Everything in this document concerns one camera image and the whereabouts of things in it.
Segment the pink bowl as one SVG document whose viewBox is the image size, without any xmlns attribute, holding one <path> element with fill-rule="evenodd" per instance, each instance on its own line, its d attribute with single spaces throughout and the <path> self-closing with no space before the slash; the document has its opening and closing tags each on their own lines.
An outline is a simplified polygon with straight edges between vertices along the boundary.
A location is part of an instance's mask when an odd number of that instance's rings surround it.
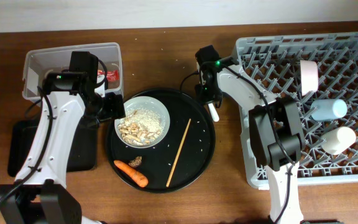
<svg viewBox="0 0 358 224">
<path fill-rule="evenodd" d="M 318 90 L 318 66 L 314 61 L 300 60 L 301 95 Z"/>
</svg>

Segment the white plastic fork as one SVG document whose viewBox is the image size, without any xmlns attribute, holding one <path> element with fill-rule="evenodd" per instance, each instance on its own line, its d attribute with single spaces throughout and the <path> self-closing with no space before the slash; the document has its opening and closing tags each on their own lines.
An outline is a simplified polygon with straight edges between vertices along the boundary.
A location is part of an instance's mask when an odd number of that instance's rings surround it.
<svg viewBox="0 0 358 224">
<path fill-rule="evenodd" d="M 213 104 L 213 103 L 209 103 L 209 104 L 208 104 L 208 109 L 209 109 L 209 113 L 210 113 L 210 115 L 211 115 L 212 120 L 213 120 L 214 122 L 218 122 L 218 121 L 219 121 L 219 115 L 218 115 L 218 113 L 217 113 L 217 111 L 216 111 L 216 108 L 215 108 L 214 104 Z"/>
</svg>

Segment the blue cup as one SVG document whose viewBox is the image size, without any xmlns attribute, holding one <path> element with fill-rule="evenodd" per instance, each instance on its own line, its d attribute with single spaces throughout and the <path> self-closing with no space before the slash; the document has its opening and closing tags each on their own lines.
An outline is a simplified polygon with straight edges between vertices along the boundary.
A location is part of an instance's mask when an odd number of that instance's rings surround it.
<svg viewBox="0 0 358 224">
<path fill-rule="evenodd" d="M 347 105 L 341 99 L 315 100 L 311 104 L 313 112 L 311 117 L 316 121 L 334 120 L 347 114 Z"/>
</svg>

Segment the wooden chopstick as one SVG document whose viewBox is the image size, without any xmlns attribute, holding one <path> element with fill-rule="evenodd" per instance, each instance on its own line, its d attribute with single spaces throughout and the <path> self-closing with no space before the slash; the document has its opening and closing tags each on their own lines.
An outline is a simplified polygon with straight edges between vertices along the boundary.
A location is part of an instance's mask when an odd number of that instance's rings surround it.
<svg viewBox="0 0 358 224">
<path fill-rule="evenodd" d="M 179 145 L 179 147 L 178 147 L 178 150 L 177 150 L 177 153 L 176 153 L 176 156 L 175 156 L 175 160 L 173 161 L 173 165 L 172 165 L 170 174 L 169 174 L 169 176 L 168 176 L 168 179 L 167 179 L 167 182 L 166 182 L 166 185 L 165 185 L 166 188 L 168 188 L 168 187 L 170 186 L 170 183 L 171 183 L 171 181 L 172 181 L 172 177 L 173 177 L 173 174 L 174 174 L 174 172 L 175 172 L 175 169 L 176 169 L 176 166 L 177 166 L 177 162 L 178 162 L 178 159 L 179 159 L 179 157 L 180 157 L 181 150 L 182 150 L 182 147 L 183 147 L 183 145 L 184 145 L 184 142 L 185 142 L 186 135 L 187 135 L 187 133 L 188 133 L 190 124 L 191 124 L 191 118 L 188 120 L 188 123 L 187 123 L 187 125 L 186 125 L 185 131 L 184 131 L 184 133 L 183 133 L 183 136 L 182 136 L 180 145 Z"/>
</svg>

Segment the grey plate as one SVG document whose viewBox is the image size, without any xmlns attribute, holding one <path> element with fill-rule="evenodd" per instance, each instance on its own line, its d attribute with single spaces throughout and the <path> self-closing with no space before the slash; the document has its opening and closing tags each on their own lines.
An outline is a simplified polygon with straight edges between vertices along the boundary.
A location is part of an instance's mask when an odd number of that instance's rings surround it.
<svg viewBox="0 0 358 224">
<path fill-rule="evenodd" d="M 162 121 L 165 123 L 163 133 L 159 138 L 157 138 L 157 141 L 155 143 L 152 143 L 149 146 L 131 146 L 130 144 L 125 143 L 122 140 L 122 138 L 118 135 L 119 133 L 118 133 L 118 130 L 117 130 L 117 127 L 116 127 L 118 125 L 120 119 L 115 120 L 115 122 L 114 122 L 114 130 L 116 131 L 116 134 L 117 134 L 118 138 L 127 146 L 134 147 L 134 148 L 139 148 L 139 149 L 143 149 L 143 148 L 147 148 L 147 147 L 153 147 L 156 144 L 158 144 L 161 140 L 163 140 L 163 138 L 168 133 L 168 130 L 169 130 L 169 127 L 170 127 L 170 115 L 169 115 L 169 112 L 168 112 L 166 106 L 161 101 L 159 101 L 159 100 L 157 100 L 155 98 L 152 98 L 150 96 L 136 96 L 134 98 L 131 98 L 131 99 L 127 100 L 124 103 L 124 109 L 125 109 L 126 115 L 128 114 L 128 111 L 130 109 L 138 109 L 138 108 L 145 108 L 145 109 L 152 110 L 152 111 L 156 112 L 158 115 L 160 115 Z"/>
</svg>

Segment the cream cup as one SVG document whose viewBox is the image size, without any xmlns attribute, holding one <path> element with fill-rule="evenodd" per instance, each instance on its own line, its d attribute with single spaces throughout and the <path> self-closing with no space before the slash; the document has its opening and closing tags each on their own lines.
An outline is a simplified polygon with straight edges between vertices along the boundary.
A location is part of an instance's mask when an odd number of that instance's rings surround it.
<svg viewBox="0 0 358 224">
<path fill-rule="evenodd" d="M 321 137 L 324 142 L 321 147 L 331 155 L 338 155 L 356 142 L 355 132 L 348 127 L 336 128 Z"/>
</svg>

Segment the pile of rice and shells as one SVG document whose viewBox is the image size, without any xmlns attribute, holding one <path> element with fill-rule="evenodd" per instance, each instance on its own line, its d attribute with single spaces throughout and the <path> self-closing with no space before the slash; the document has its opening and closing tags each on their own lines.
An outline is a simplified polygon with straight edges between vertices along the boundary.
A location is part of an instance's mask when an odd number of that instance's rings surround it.
<svg viewBox="0 0 358 224">
<path fill-rule="evenodd" d="M 116 127 L 125 143 L 131 146 L 149 146 L 162 135 L 165 123 L 156 112 L 138 108 L 130 109 Z"/>
</svg>

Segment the orange carrot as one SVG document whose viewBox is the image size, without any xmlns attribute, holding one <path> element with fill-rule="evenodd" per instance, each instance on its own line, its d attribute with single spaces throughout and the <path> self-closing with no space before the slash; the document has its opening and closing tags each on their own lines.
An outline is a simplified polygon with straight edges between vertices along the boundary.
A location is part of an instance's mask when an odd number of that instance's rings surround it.
<svg viewBox="0 0 358 224">
<path fill-rule="evenodd" d="M 119 170 L 123 171 L 126 175 L 128 175 L 139 187 L 146 187 L 148 185 L 149 181 L 146 176 L 136 171 L 128 164 L 119 160 L 115 160 L 114 165 Z"/>
</svg>

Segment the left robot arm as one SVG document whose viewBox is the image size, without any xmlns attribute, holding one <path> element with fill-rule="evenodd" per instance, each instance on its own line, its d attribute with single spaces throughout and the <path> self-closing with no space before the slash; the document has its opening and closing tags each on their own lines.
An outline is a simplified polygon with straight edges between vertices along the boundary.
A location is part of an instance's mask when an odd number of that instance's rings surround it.
<svg viewBox="0 0 358 224">
<path fill-rule="evenodd" d="M 85 51 L 73 51 L 70 65 L 48 72 L 38 86 L 42 111 L 26 160 L 13 184 L 0 185 L 0 213 L 6 223 L 92 223 L 67 191 L 67 164 L 81 119 L 90 126 L 125 116 L 121 95 L 105 95 L 105 64 Z"/>
</svg>

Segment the red snack wrapper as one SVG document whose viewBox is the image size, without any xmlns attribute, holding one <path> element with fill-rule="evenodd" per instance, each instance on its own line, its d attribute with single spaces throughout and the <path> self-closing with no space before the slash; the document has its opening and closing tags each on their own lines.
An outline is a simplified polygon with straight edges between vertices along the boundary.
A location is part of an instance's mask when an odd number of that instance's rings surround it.
<svg viewBox="0 0 358 224">
<path fill-rule="evenodd" d="M 102 70 L 98 70 L 98 75 L 105 75 L 105 72 Z M 119 81 L 119 70 L 108 71 L 107 80 L 108 82 Z"/>
</svg>

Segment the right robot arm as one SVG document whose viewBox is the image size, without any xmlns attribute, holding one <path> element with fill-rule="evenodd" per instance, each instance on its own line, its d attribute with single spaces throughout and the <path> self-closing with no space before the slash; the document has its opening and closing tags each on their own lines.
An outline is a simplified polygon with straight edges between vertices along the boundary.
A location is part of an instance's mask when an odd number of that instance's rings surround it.
<svg viewBox="0 0 358 224">
<path fill-rule="evenodd" d="M 270 222 L 301 223 L 297 173 L 305 137 L 296 101 L 266 90 L 239 62 L 220 57 L 212 45 L 200 48 L 195 57 L 196 98 L 208 106 L 213 121 L 219 120 L 216 108 L 225 95 L 247 111 L 250 148 L 268 177 Z"/>
</svg>

